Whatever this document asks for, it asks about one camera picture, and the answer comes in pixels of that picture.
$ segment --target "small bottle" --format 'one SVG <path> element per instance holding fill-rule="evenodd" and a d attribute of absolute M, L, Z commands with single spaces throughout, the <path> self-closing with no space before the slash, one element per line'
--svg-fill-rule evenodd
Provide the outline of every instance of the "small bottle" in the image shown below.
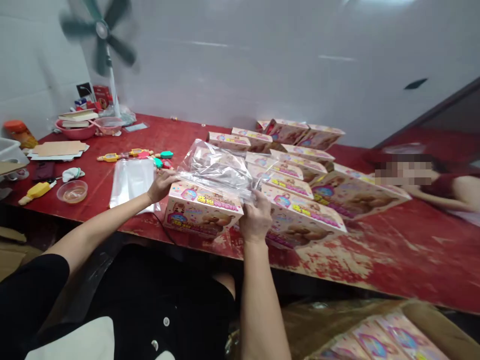
<path fill-rule="evenodd" d="M 21 148 L 33 149 L 39 144 L 23 121 L 6 121 L 3 123 L 3 127 L 10 132 L 12 138 L 21 143 Z"/>

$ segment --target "plastic bowl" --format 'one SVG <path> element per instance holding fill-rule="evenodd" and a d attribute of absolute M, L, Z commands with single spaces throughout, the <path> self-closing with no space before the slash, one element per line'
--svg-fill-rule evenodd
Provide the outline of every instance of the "plastic bowl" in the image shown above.
<path fill-rule="evenodd" d="M 100 117 L 95 121 L 105 135 L 113 135 L 120 131 L 124 121 L 118 117 Z"/>
<path fill-rule="evenodd" d="M 85 199 L 88 189 L 89 186 L 85 181 L 72 180 L 60 186 L 56 197 L 68 204 L 77 204 Z"/>
<path fill-rule="evenodd" d="M 55 126 L 70 140 L 86 140 L 95 135 L 95 128 L 97 126 L 93 124 L 90 124 L 88 127 L 67 129 L 62 126 L 63 122 L 63 120 L 58 119 L 55 122 Z"/>

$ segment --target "pink toy box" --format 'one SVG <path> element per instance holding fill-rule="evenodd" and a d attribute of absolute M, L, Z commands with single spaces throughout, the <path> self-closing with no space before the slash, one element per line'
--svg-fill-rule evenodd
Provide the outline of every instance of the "pink toy box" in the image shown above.
<path fill-rule="evenodd" d="M 264 156 L 264 155 L 256 154 L 253 152 L 247 152 L 245 161 L 247 163 L 272 170 L 276 173 L 280 173 L 294 179 L 298 179 L 298 180 L 304 179 L 302 170 L 299 167 L 289 165 L 287 163 L 279 162 L 277 159 L 269 156 Z"/>
<path fill-rule="evenodd" d="M 248 151 L 253 153 L 268 153 L 270 146 L 272 145 L 272 137 L 270 135 L 243 130 L 238 127 L 232 128 L 231 133 L 232 135 L 239 135 L 248 138 L 251 144 Z"/>
<path fill-rule="evenodd" d="M 327 169 L 319 162 L 313 162 L 302 157 L 290 155 L 285 152 L 270 149 L 271 155 L 281 162 L 300 168 L 303 181 L 310 183 L 313 179 L 328 174 Z"/>
<path fill-rule="evenodd" d="M 317 150 L 328 150 L 345 133 L 337 128 L 308 124 L 310 130 L 295 145 Z"/>
<path fill-rule="evenodd" d="M 310 186 L 316 202 L 335 209 L 344 219 L 357 220 L 412 199 L 399 187 L 377 185 L 375 178 L 337 163 Z"/>
<path fill-rule="evenodd" d="M 375 320 L 411 360 L 449 360 L 403 313 L 393 312 Z"/>
<path fill-rule="evenodd" d="M 254 179 L 263 180 L 275 188 L 288 191 L 302 198 L 311 201 L 314 199 L 312 190 L 305 181 L 297 180 L 293 177 L 285 176 L 275 171 L 268 171 L 264 167 L 256 166 L 251 163 L 247 164 L 246 167 Z"/>
<path fill-rule="evenodd" d="M 265 132 L 267 131 L 267 128 L 269 127 L 271 121 L 272 120 L 258 120 L 255 124 L 255 131 L 257 133 L 265 134 Z"/>
<path fill-rule="evenodd" d="M 261 191 L 272 204 L 273 225 L 266 236 L 271 245 L 295 249 L 347 234 L 334 210 L 268 184 Z"/>
<path fill-rule="evenodd" d="M 313 161 L 314 163 L 321 163 L 322 165 L 326 165 L 335 160 L 335 158 L 332 155 L 330 155 L 325 151 L 310 149 L 307 147 L 277 144 L 277 146 L 275 147 L 275 150 L 278 150 L 293 156 L 298 156 L 300 158 Z"/>
<path fill-rule="evenodd" d="M 248 151 L 250 149 L 250 141 L 247 137 L 238 135 L 222 134 L 219 132 L 209 132 L 207 143 L 215 145 L 222 149 Z"/>
<path fill-rule="evenodd" d="M 265 134 L 270 135 L 274 142 L 293 145 L 308 130 L 309 126 L 302 122 L 272 119 Z"/>
<path fill-rule="evenodd" d="M 409 360 L 402 349 L 372 320 L 365 321 L 352 333 L 373 360 Z"/>
<path fill-rule="evenodd" d="M 349 334 L 337 336 L 334 345 L 321 352 L 320 359 L 371 360 L 359 342 Z"/>
<path fill-rule="evenodd" d="M 231 228 L 243 214 L 238 197 L 216 193 L 183 180 L 171 185 L 163 225 L 216 238 Z"/>

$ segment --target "green toy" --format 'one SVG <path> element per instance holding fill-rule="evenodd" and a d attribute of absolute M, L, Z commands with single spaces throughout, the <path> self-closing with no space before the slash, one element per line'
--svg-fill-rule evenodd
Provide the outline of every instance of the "green toy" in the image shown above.
<path fill-rule="evenodd" d="M 157 169 L 161 169 L 164 166 L 164 163 L 162 162 L 162 160 L 156 157 L 154 157 L 153 160 L 155 161 L 155 166 Z"/>
<path fill-rule="evenodd" d="M 174 153 L 171 151 L 162 151 L 160 153 L 160 158 L 161 159 L 171 159 L 174 157 Z"/>

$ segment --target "wooden table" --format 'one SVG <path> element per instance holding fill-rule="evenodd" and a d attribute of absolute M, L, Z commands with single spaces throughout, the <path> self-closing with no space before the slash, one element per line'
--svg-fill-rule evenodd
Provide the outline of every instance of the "wooden table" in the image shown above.
<path fill-rule="evenodd" d="M 120 137 L 88 139 L 85 142 L 90 148 L 86 153 L 72 162 L 56 166 L 57 176 L 70 167 L 85 171 L 82 180 L 88 183 L 88 195 L 83 202 L 69 205 L 59 201 L 57 185 L 26 208 L 84 222 L 108 209 L 112 190 L 115 163 L 98 162 L 97 156 L 133 148 L 155 152 L 170 150 L 175 154 L 172 163 L 176 167 L 195 138 L 206 139 L 208 131 L 230 131 L 140 114 L 137 119 L 150 127 L 132 133 L 124 131 Z M 51 134 L 41 142 L 62 140 L 65 140 L 62 134 Z M 369 173 L 372 168 L 361 158 L 366 151 L 334 145 L 329 152 L 340 164 Z M 30 173 L 34 166 L 33 163 L 28 166 Z M 0 187 L 7 185 L 11 184 L 3 182 Z M 14 183 L 13 193 L 3 202 L 18 206 L 17 201 L 31 186 L 31 176 Z M 161 220 L 163 215 L 163 212 L 157 213 Z M 270 264 L 274 268 L 315 278 L 480 313 L 480 228 L 419 200 L 358 222 L 349 222 L 347 227 L 348 236 L 298 252 L 271 248 Z M 170 242 L 151 213 L 135 216 L 120 231 Z M 182 247 L 234 259 L 243 256 L 242 240 L 235 230 L 214 241 L 175 230 L 169 230 L 169 233 Z"/>

